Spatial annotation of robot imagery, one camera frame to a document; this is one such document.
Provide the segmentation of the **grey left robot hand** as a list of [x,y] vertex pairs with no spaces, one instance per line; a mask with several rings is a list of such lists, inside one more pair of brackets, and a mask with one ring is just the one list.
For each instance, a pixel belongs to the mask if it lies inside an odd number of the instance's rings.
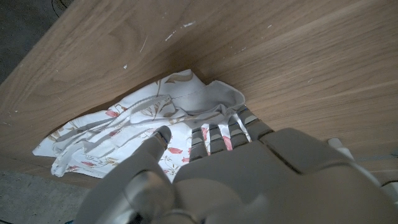
[[75,223],[396,223],[397,207],[336,144],[274,131],[247,107],[206,145],[192,132],[188,164],[173,180],[159,161],[171,138],[157,129],[84,199]]

